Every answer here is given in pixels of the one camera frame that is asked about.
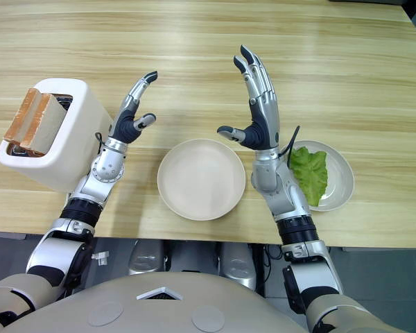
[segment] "white plate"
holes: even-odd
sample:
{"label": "white plate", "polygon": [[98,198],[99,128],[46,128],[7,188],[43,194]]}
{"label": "white plate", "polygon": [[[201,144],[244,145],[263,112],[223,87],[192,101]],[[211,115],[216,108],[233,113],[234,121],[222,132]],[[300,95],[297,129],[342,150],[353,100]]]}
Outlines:
{"label": "white plate", "polygon": [[220,142],[182,142],[162,160],[157,186],[166,205],[186,219],[217,219],[237,205],[245,190],[245,169]]}
{"label": "white plate", "polygon": [[319,205],[310,206],[311,210],[327,212],[344,205],[354,191],[354,174],[347,160],[334,148],[317,141],[296,141],[294,148],[306,147],[310,153],[327,153],[328,185],[319,201]]}

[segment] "robot finger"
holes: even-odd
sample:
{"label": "robot finger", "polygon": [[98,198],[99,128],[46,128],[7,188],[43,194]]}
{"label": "robot finger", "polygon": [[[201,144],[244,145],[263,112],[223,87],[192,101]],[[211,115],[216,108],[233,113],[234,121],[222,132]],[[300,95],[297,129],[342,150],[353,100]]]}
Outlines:
{"label": "robot finger", "polygon": [[217,129],[217,133],[227,138],[228,140],[236,141],[238,143],[241,143],[243,140],[245,140],[245,132],[243,130],[239,130],[238,128],[221,126]]}
{"label": "robot finger", "polygon": [[267,92],[274,91],[274,87],[272,86],[270,76],[268,75],[268,72],[266,71],[265,66],[263,65],[263,63],[260,60],[260,58],[258,57],[258,55],[255,55],[255,56],[256,56],[257,60],[259,61],[259,69],[261,71],[263,81],[265,82],[265,86],[267,88],[266,91]]}
{"label": "robot finger", "polygon": [[250,68],[252,75],[256,81],[256,86],[259,91],[259,95],[263,94],[268,89],[265,86],[265,80],[263,79],[261,70],[259,68],[259,61],[256,55],[249,50],[245,45],[241,45],[242,56],[247,60],[248,67]]}
{"label": "robot finger", "polygon": [[134,100],[139,100],[146,88],[148,88],[148,86],[156,80],[157,71],[152,71],[151,73],[146,74],[132,86],[129,95],[131,95]]}
{"label": "robot finger", "polygon": [[155,123],[156,117],[153,113],[147,113],[144,114],[141,118],[138,120],[134,120],[134,123],[132,125],[134,126],[135,130],[138,130],[141,132],[144,128],[147,128],[148,126],[151,126]]}
{"label": "robot finger", "polygon": [[261,94],[259,93],[259,89],[257,88],[256,80],[254,79],[248,64],[240,57],[234,56],[233,58],[234,64],[236,67],[241,71],[243,79],[245,80],[245,84],[248,90],[248,96],[250,100],[256,99]]}
{"label": "robot finger", "polygon": [[277,95],[276,95],[276,93],[275,93],[275,92],[271,92],[271,93],[270,93],[270,99],[272,99],[272,100],[276,101],[276,103],[277,103]]}

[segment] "robotic arm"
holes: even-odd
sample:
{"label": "robotic arm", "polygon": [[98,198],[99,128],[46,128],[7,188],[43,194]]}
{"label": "robotic arm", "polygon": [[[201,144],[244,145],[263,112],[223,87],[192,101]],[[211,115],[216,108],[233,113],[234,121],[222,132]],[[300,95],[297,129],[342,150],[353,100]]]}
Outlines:
{"label": "robotic arm", "polygon": [[297,314],[306,314],[311,332],[402,332],[343,295],[327,247],[319,239],[309,205],[289,169],[295,135],[279,152],[275,89],[259,57],[245,46],[241,46],[241,53],[246,61],[234,56],[234,64],[248,89],[252,124],[245,130],[221,126],[217,132],[255,150],[251,182],[270,208],[284,258],[291,263],[283,270],[290,308]]}
{"label": "robotic arm", "polygon": [[0,281],[0,328],[55,302],[80,284],[91,260],[94,228],[113,186],[123,175],[128,144],[155,122],[151,113],[138,120],[134,116],[141,95],[156,79],[156,71],[146,74],[126,95],[90,172],[31,254],[26,274]]}

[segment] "black cable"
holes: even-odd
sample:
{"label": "black cable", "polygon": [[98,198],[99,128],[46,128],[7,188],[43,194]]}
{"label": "black cable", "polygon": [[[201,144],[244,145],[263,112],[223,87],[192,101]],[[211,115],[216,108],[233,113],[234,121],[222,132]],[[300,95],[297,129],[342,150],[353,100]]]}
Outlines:
{"label": "black cable", "polygon": [[268,245],[265,245],[264,247],[263,247],[263,253],[265,253],[265,255],[266,255],[266,259],[267,259],[267,261],[268,261],[268,263],[267,264],[265,264],[265,259],[263,260],[263,265],[265,266],[265,267],[268,267],[268,274],[267,274],[267,276],[265,277],[265,279],[263,279],[263,282],[259,285],[259,286],[257,286],[256,287],[256,290],[259,290],[264,284],[265,284],[265,282],[267,282],[268,281],[268,279],[270,278],[270,275],[271,275],[271,256],[270,256],[270,253],[268,252],[268,248],[267,248],[267,246]]}
{"label": "black cable", "polygon": [[284,151],[279,153],[279,157],[283,156],[291,147],[293,147],[294,140],[296,139],[297,132],[299,132],[300,126],[297,126],[294,130],[293,136],[291,137],[289,143],[286,145]]}
{"label": "black cable", "polygon": [[70,295],[72,295],[72,288],[66,288],[66,290],[64,291],[64,297],[69,297]]}
{"label": "black cable", "polygon": [[266,248],[266,250],[268,251],[268,255],[270,256],[270,258],[273,259],[273,260],[280,260],[280,259],[282,259],[282,257],[284,256],[284,254],[282,252],[282,246],[276,245],[276,247],[279,249],[279,254],[277,256],[271,255],[270,246],[271,245],[269,244],[268,247]]}
{"label": "black cable", "polygon": [[291,137],[291,140],[290,140],[290,143],[289,143],[290,151],[288,153],[288,159],[286,160],[286,166],[288,168],[290,168],[291,151],[293,149],[294,141],[296,140],[296,136],[297,136],[297,133],[299,132],[299,129],[300,129],[300,126],[296,127],[296,130],[294,131],[294,134]]}
{"label": "black cable", "polygon": [[100,154],[100,149],[102,148],[102,146],[105,145],[105,142],[103,142],[102,140],[102,133],[100,132],[95,132],[94,135],[96,136],[97,141],[99,142],[99,146],[98,146],[98,154]]}

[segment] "lettuce leaf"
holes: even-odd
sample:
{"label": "lettuce leaf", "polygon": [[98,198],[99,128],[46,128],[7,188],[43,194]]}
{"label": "lettuce leaf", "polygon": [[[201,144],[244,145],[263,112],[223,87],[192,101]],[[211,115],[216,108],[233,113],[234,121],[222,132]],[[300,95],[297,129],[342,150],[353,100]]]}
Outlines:
{"label": "lettuce leaf", "polygon": [[318,151],[309,153],[306,147],[293,149],[291,152],[290,169],[299,181],[299,186],[305,194],[308,204],[318,206],[319,200],[325,193],[328,182],[327,153]]}

